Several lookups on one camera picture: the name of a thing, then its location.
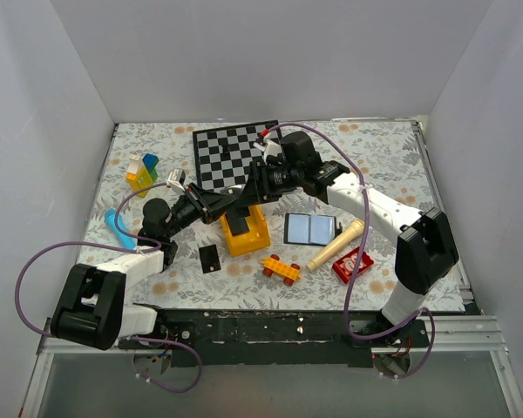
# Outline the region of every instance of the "yellow toy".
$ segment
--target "yellow toy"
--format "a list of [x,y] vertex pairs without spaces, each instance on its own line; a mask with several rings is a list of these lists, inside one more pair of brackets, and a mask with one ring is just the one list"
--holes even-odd
[[[126,180],[128,180],[128,183],[130,183],[130,187],[135,192],[140,189],[143,189],[144,187],[153,185],[153,179],[151,178],[151,174],[149,174],[149,171],[143,163],[143,160],[137,155],[130,156],[130,165],[128,166],[128,170],[126,171]],[[138,194],[138,196],[144,198],[147,195],[147,192],[149,191],[146,190]]]
[[240,235],[233,235],[226,216],[221,216],[221,223],[225,239],[227,240],[228,251],[230,255],[236,257],[245,253],[265,248],[271,244],[269,238],[268,223],[263,216],[262,209],[259,206],[250,206],[250,216],[246,217],[248,232]]
[[283,277],[284,285],[293,286],[300,279],[300,266],[297,264],[287,266],[279,261],[278,255],[272,254],[263,261],[263,275],[271,277],[273,273]]

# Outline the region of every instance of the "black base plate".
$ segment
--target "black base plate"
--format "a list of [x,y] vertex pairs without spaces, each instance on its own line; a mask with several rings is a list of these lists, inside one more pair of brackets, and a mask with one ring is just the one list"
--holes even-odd
[[[371,321],[376,313],[353,313],[352,320]],[[341,312],[159,310],[158,322],[178,342],[193,347],[204,365],[345,364],[372,367],[371,349],[380,343],[358,343],[345,332]],[[404,331],[412,347],[428,347],[421,320]],[[188,331],[190,337],[181,338]],[[120,348],[143,348],[131,340]],[[192,367],[195,359],[174,349],[171,367]]]

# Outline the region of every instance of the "blue toy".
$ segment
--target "blue toy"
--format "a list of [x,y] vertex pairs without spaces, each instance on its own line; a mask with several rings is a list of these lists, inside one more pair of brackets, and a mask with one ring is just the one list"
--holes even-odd
[[[133,239],[131,237],[128,237],[121,233],[118,228],[114,225],[114,217],[116,215],[116,211],[114,209],[109,209],[105,212],[105,223],[112,229],[112,231],[116,234],[116,238],[119,239],[120,244],[127,248],[128,250],[133,250],[136,247],[136,243],[133,242]],[[119,227],[122,231],[125,233],[128,232],[126,229],[126,226],[124,225],[124,221],[122,220],[122,217],[119,216]]]

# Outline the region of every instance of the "yellow block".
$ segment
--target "yellow block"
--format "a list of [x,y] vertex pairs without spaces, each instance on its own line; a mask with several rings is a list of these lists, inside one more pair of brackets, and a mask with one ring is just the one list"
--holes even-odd
[[241,235],[233,236],[230,232],[230,226],[228,225],[227,219],[224,216],[221,216],[221,223],[223,226],[223,232],[225,233],[225,239],[227,240],[228,251],[233,257],[251,253],[255,250],[271,245],[268,223],[263,216],[262,209],[259,206],[250,206],[249,209],[250,216],[246,217],[249,232]]
[[[137,174],[131,174],[130,172],[127,172],[126,180],[128,180],[128,183],[130,183],[130,187],[135,192],[140,189],[143,189],[144,187],[149,187],[150,185],[153,185],[153,179],[151,178],[149,171],[146,169],[144,165],[138,170]],[[148,192],[149,191],[146,190],[145,192],[138,194],[138,196],[144,198]]]

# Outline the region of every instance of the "colorful building blocks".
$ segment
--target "colorful building blocks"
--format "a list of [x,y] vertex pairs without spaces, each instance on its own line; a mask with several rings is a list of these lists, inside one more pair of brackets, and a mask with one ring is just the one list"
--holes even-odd
[[[126,170],[126,180],[130,184],[130,187],[135,192],[153,185],[153,182],[157,180],[157,172],[155,166],[159,163],[159,159],[152,155],[146,154],[144,158],[139,158],[137,155],[130,156],[130,164]],[[149,191],[138,194],[141,198],[144,198]]]
[[[357,262],[359,247],[352,250],[350,253],[344,255],[335,263],[333,263],[333,271],[337,274],[337,277],[346,285],[350,281],[350,276],[355,268]],[[370,258],[367,253],[363,253],[363,259],[360,260],[360,266],[358,267],[358,276],[368,270],[374,264],[374,260]]]
[[272,254],[271,257],[263,261],[263,275],[271,277],[275,273],[283,277],[283,284],[286,286],[293,286],[293,284],[300,279],[300,266],[291,264],[287,266],[279,261],[279,256]]
[[248,232],[246,233],[233,235],[228,224],[227,215],[221,216],[221,224],[227,240],[228,251],[233,257],[251,253],[271,245],[268,223],[263,216],[262,209],[259,206],[250,206],[248,209],[250,216],[246,217],[248,226]]

